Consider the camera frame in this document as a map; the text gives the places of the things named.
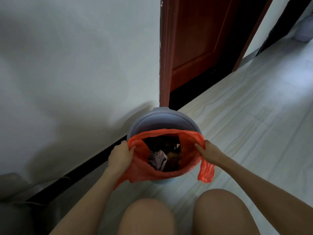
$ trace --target floor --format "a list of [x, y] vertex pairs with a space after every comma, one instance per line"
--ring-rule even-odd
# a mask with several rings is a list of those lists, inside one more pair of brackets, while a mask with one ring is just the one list
[[[277, 42], [180, 111], [229, 157], [313, 206], [313, 41]], [[51, 208], [57, 206], [63, 217], [105, 167], [74, 184]], [[175, 215], [179, 234], [190, 234], [194, 203], [213, 188], [239, 196], [261, 234], [278, 234], [225, 172], [216, 168], [209, 184], [197, 181], [198, 172], [199, 165], [166, 185], [124, 182], [113, 192], [98, 234], [115, 234], [123, 211], [140, 198], [164, 202]]]

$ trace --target plastic bag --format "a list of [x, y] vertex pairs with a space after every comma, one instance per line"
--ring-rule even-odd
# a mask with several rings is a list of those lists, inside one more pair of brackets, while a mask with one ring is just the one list
[[[162, 172], [155, 170], [148, 163], [149, 148], [142, 139], [156, 137], [160, 135], [178, 136], [181, 144], [181, 163], [178, 171]], [[178, 129], [159, 129], [137, 134], [128, 140], [128, 147], [131, 149], [136, 146], [133, 161], [123, 176], [118, 180], [115, 188], [120, 183], [129, 180], [131, 183], [143, 180], [164, 180], [181, 176], [192, 170], [202, 159], [195, 143], [204, 148], [204, 138], [202, 134], [195, 131], [178, 130]], [[204, 159], [201, 162], [198, 180], [205, 183], [212, 181], [214, 177], [214, 165], [209, 164]]]

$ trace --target door panel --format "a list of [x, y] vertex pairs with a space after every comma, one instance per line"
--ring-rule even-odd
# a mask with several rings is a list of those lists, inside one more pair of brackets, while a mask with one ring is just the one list
[[240, 0], [180, 0], [171, 91], [213, 67]]

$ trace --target leg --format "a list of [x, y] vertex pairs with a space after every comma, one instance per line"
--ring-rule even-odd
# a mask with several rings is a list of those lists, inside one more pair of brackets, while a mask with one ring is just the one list
[[223, 189], [204, 192], [194, 207], [193, 235], [260, 234], [248, 208]]
[[175, 235], [173, 213], [156, 199], [142, 199], [125, 211], [117, 235]]

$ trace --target finger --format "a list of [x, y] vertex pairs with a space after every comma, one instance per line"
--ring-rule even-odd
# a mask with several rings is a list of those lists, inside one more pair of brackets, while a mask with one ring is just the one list
[[131, 150], [129, 151], [129, 152], [131, 153], [131, 156], [133, 156], [134, 151], [135, 151], [135, 148], [136, 148], [136, 146], [133, 146], [133, 147], [131, 148]]
[[205, 150], [197, 143], [195, 143], [196, 149], [201, 153], [202, 155], [205, 154]]

